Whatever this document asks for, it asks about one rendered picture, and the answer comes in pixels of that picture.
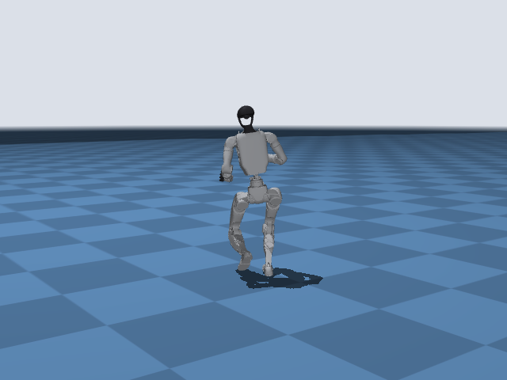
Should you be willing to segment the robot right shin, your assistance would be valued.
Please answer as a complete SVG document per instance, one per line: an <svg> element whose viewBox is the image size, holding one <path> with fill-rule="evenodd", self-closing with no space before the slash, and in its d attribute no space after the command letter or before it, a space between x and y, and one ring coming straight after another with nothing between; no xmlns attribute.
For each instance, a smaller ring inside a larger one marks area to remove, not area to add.
<svg viewBox="0 0 507 380"><path fill-rule="evenodd" d="M264 253L265 253L265 267L271 267L272 253L274 247L274 225L272 224L272 233L264 235Z"/></svg>

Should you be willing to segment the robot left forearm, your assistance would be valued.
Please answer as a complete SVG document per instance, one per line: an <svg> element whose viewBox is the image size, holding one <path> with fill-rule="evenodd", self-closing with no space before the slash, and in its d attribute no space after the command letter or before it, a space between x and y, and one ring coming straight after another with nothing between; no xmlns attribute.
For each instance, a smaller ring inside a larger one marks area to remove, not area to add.
<svg viewBox="0 0 507 380"><path fill-rule="evenodd" d="M227 182L233 181L232 173L231 174L223 173L223 165L222 165L221 170L222 170L222 176L223 176L224 181L227 181Z"/></svg>

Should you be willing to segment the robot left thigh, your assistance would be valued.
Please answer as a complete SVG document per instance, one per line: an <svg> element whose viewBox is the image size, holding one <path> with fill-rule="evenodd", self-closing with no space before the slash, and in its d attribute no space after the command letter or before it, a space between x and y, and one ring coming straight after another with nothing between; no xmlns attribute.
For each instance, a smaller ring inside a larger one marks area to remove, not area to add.
<svg viewBox="0 0 507 380"><path fill-rule="evenodd" d="M239 229L245 210L249 206L250 198L248 192L238 192L234 196L231 207L231 217L229 230L233 230L234 234L242 234Z"/></svg>

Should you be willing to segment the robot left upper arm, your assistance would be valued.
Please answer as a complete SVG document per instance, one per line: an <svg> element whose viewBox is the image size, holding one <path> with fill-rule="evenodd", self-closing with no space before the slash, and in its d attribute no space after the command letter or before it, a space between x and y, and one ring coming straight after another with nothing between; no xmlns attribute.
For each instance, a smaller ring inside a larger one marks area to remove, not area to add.
<svg viewBox="0 0 507 380"><path fill-rule="evenodd" d="M234 153L234 147L236 146L236 138L237 136L231 136L227 138L224 143L223 149L223 173L231 174L233 171L233 165L231 165L231 160Z"/></svg>

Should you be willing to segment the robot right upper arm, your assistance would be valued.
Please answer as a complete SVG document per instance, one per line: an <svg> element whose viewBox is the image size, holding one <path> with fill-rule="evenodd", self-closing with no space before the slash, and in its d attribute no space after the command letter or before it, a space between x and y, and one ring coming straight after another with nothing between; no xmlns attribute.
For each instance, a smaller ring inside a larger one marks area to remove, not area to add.
<svg viewBox="0 0 507 380"><path fill-rule="evenodd" d="M264 133L266 136L267 143L270 143L271 148L273 149L274 153L277 155L276 163L278 165L283 165L287 161L287 156L285 155L281 144L277 140L277 137L271 132L264 132Z"/></svg>

